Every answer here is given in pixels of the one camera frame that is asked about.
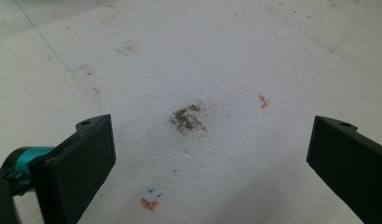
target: white surface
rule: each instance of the white surface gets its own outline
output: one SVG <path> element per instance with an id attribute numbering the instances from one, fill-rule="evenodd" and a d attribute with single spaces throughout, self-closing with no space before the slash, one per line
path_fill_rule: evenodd
<path id="1" fill-rule="evenodd" d="M 0 0 L 0 166 L 110 113 L 117 164 L 79 223 L 361 223 L 305 157 L 316 115 L 382 145 L 382 0 L 18 3 Z M 207 131 L 177 133 L 198 103 Z"/>

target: blue pen mark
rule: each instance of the blue pen mark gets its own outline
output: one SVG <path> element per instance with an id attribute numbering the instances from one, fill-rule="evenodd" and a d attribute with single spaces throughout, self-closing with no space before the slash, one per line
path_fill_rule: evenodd
<path id="1" fill-rule="evenodd" d="M 65 61 L 62 59 L 62 57 L 60 57 L 60 55 L 57 53 L 56 50 L 54 50 L 54 48 L 51 46 L 51 44 L 49 43 L 49 41 L 46 39 L 46 37 L 44 35 L 42 35 L 42 33 L 39 31 L 39 29 L 36 27 L 35 23 L 31 20 L 31 18 L 28 16 L 28 14 L 25 12 L 25 10 L 22 8 L 22 6 L 19 4 L 18 0 L 13 0 L 16 5 L 19 7 L 20 11 L 22 12 L 22 14 L 24 15 L 24 17 L 31 23 L 31 25 L 33 25 L 34 29 L 36 30 L 36 32 L 39 34 L 39 36 L 43 39 L 43 41 L 45 42 L 45 44 L 48 46 L 48 48 L 51 50 L 51 52 L 56 56 L 56 58 L 65 66 L 65 68 L 69 71 L 69 72 L 74 72 L 74 71 L 77 71 L 78 69 L 81 69 L 83 68 L 85 64 L 83 64 L 82 66 L 80 67 L 77 67 L 77 68 L 69 68 Z"/>

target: blue line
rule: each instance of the blue line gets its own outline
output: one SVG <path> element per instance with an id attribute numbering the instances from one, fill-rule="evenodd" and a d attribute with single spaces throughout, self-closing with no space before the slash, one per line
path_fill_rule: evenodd
<path id="1" fill-rule="evenodd" d="M 53 54 L 57 57 L 57 59 L 65 66 L 65 68 L 70 71 L 70 72 L 74 72 L 82 67 L 84 67 L 86 65 L 83 64 L 82 66 L 80 67 L 77 67 L 77 68 L 74 68 L 74 69 L 70 69 L 67 67 L 66 63 L 64 62 L 64 60 L 60 57 L 60 55 L 56 52 L 56 50 L 53 49 L 53 47 L 51 46 L 51 44 L 48 42 L 48 40 L 46 39 L 46 37 L 44 35 L 42 35 L 42 33 L 38 30 L 38 28 L 36 27 L 35 23 L 31 20 L 31 18 L 28 16 L 28 14 L 24 11 L 24 9 L 22 8 L 22 6 L 19 4 L 19 2 L 17 0 L 13 0 L 16 5 L 19 7 L 19 9 L 21 10 L 22 14 L 24 14 L 25 18 L 31 23 L 31 25 L 33 25 L 34 29 L 36 30 L 36 32 L 39 34 L 39 36 L 45 41 L 46 45 L 48 45 L 49 49 L 51 50 L 51 52 L 53 52 Z"/>

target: screw hole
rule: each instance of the screw hole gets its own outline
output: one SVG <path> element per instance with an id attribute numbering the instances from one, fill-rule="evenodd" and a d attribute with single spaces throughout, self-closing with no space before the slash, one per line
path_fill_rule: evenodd
<path id="1" fill-rule="evenodd" d="M 340 125 L 345 126 L 345 127 L 351 127 L 351 124 L 345 123 L 345 122 L 340 123 Z"/>

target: orange mark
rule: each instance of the orange mark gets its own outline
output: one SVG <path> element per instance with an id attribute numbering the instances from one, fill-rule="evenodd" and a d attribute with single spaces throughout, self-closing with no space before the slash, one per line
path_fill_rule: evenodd
<path id="1" fill-rule="evenodd" d="M 155 200 L 155 201 L 153 201 L 153 203 L 149 203 L 147 200 L 142 198 L 141 204 L 143 207 L 149 209 L 150 211 L 153 211 L 153 209 L 155 209 L 158 206 L 159 202 L 158 202 L 158 200 Z"/>
<path id="2" fill-rule="evenodd" d="M 266 107 L 269 105 L 269 100 L 266 100 L 266 98 L 263 95 L 259 95 L 261 101 L 263 102 L 262 109 L 266 109 Z"/>

